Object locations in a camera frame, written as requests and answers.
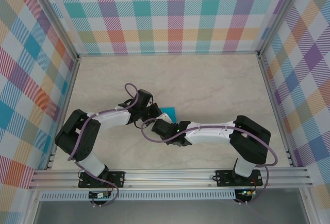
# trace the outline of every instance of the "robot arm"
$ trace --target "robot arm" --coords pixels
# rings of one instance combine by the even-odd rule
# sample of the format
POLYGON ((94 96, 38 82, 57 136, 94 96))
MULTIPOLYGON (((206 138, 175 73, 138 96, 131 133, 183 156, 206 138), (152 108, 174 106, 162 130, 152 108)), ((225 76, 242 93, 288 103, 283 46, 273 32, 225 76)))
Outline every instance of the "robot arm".
POLYGON ((167 141, 166 143, 168 145, 188 146, 199 143, 231 144, 240 154, 233 172, 235 175, 248 178, 256 165, 266 163, 268 149, 251 136, 234 130, 235 128, 248 131, 264 141, 266 145, 269 145, 271 133, 245 116, 237 116, 235 121, 222 124, 198 124, 190 121, 172 124, 162 118, 158 118, 152 127, 152 131, 158 134, 164 141, 183 132, 178 137, 167 141))
MULTIPOLYGON (((83 124, 93 114, 85 113, 82 110, 75 110, 55 137, 55 144, 67 154, 71 154, 83 124)), ((87 123, 78 149, 73 155, 74 161, 90 174, 106 179, 108 167, 93 153, 93 146, 98 132, 119 125, 128 125, 139 119, 146 121, 149 118, 160 115, 161 110, 156 103, 153 103, 152 94, 140 89, 133 99, 129 99, 115 107, 115 111, 96 114, 87 123), (129 106, 128 104, 133 103, 137 96, 138 100, 136 104, 125 110, 129 106)))
POLYGON ((235 121, 222 124, 198 124, 191 121, 173 124, 168 115, 162 114, 157 104, 153 103, 152 94, 141 89, 135 97, 119 104, 115 111, 112 112, 95 115, 95 113, 75 110, 55 137, 55 143, 64 152, 71 155, 80 132, 83 132, 80 136, 79 145, 72 157, 78 165, 86 169, 91 175, 107 180, 109 178, 108 167, 93 153, 97 134, 99 131, 119 125, 128 125, 137 120, 144 121, 144 124, 148 120, 155 122, 152 131, 158 134, 168 145, 231 144, 240 154, 233 170, 233 178, 235 180, 248 178, 256 165, 262 165, 266 162, 268 149, 265 145, 237 130, 248 131, 253 136, 264 141, 266 146, 268 146, 270 132, 249 118, 237 116, 235 121), (87 122, 84 130, 81 131, 86 120, 92 116, 94 117, 87 122))

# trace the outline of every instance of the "blue paper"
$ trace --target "blue paper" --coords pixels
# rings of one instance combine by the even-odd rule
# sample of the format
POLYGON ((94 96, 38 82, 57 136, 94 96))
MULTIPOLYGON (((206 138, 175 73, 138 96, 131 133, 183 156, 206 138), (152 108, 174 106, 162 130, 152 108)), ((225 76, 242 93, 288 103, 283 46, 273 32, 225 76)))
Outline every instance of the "blue paper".
POLYGON ((175 107, 160 107, 160 109, 163 113, 167 113, 173 123, 176 123, 175 107))

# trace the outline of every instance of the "beige marble surface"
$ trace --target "beige marble surface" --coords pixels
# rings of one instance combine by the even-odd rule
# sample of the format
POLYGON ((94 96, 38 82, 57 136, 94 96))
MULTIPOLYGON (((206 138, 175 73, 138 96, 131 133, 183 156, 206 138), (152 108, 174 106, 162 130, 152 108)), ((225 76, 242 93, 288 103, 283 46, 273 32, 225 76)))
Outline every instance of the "beige marble surface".
MULTIPOLYGON (((255 55, 82 58, 67 117, 75 109, 97 112, 129 99, 127 82, 151 92, 160 107, 175 107, 178 121, 222 123, 248 116, 271 131, 278 166, 288 166, 255 55)), ((150 129, 147 134, 159 139, 150 129)), ((93 151, 111 169, 225 168, 238 155, 230 145, 154 144, 133 125, 99 133, 93 151)), ((76 168, 67 158, 58 148, 53 169, 76 168)), ((267 162, 273 160, 268 153, 267 162)))

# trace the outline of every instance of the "plaid wall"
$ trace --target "plaid wall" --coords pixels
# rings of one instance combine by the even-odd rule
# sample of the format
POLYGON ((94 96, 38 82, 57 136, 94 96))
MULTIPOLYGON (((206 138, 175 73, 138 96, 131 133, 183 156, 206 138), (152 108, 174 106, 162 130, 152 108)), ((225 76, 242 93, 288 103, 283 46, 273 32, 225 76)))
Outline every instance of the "plaid wall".
POLYGON ((0 0, 0 223, 17 223, 56 131, 73 59, 37 0, 0 0))
POLYGON ((276 5, 276 8, 274 9, 274 11, 272 13, 272 16, 271 16, 271 18, 268 21, 267 27, 264 30, 264 32, 263 32, 263 34, 261 36, 261 39, 260 39, 260 41, 258 43, 258 46, 257 46, 257 49, 256 49, 257 51, 260 50, 260 48, 261 48, 261 46, 262 46, 262 44, 263 44, 263 42, 264 42, 264 40, 265 40, 268 32, 269 32, 269 29, 273 26, 273 24, 274 24, 274 22, 275 22, 275 20, 277 18, 278 12, 280 11, 282 5, 284 4, 284 1, 285 0, 279 0, 278 1, 277 5, 276 5))
POLYGON ((273 0, 60 0, 60 10, 59 1, 50 2, 89 54, 255 51, 267 21, 260 26, 276 6, 273 0))
POLYGON ((330 0, 296 0, 265 56, 294 155, 330 220, 330 0))

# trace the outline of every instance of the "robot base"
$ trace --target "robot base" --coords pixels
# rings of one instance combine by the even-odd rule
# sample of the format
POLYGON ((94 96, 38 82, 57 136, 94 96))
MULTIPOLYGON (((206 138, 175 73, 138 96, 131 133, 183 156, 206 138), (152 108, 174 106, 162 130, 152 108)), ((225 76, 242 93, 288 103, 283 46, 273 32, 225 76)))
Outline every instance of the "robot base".
MULTIPOLYGON (((118 188, 124 187, 125 172, 124 171, 108 171, 107 175, 102 177, 118 188)), ((99 180, 90 177, 87 173, 81 173, 79 176, 78 188, 106 188, 108 185, 99 180)))
POLYGON ((234 170, 217 170, 212 179, 217 182, 218 187, 263 185, 259 170, 253 170, 248 178, 236 175, 234 170))

